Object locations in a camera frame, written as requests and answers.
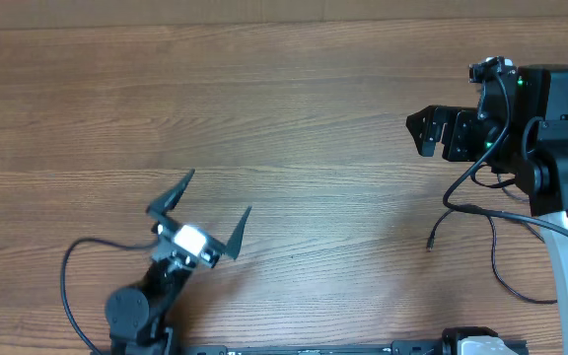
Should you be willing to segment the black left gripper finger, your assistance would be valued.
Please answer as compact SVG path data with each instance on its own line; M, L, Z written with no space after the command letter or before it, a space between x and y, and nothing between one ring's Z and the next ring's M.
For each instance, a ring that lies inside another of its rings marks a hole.
M232 235L227 241L226 248L225 248L225 255L233 260L236 260L240 255L240 251L242 248L243 238L246 223L249 218L249 214L252 207L248 206L245 210L243 216L241 217L240 221L238 222L237 226L235 227Z
M195 169L191 169L177 184L154 199L147 207L147 214L166 215L174 210L193 178Z

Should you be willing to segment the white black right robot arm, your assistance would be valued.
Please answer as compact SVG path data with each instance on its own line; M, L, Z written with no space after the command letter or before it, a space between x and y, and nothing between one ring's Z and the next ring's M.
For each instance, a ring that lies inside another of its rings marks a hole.
M443 196L450 212L540 228L568 354L568 64L515 66L490 57L470 65L469 80L481 87L477 106L427 106L409 115L405 126L419 155L433 156L442 143L445 160L471 164ZM522 191L530 215L451 202L455 190L484 167L510 175L498 186L511 183Z

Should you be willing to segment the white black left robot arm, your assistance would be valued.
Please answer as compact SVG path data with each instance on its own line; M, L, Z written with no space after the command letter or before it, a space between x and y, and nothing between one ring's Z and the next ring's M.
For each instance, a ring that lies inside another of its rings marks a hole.
M111 354L181 354L178 332L167 322L167 313L198 266L213 268L222 256L237 259L240 254L250 207L226 243L170 216L193 175L189 171L146 209L155 221L157 244L143 278L119 288L106 301Z

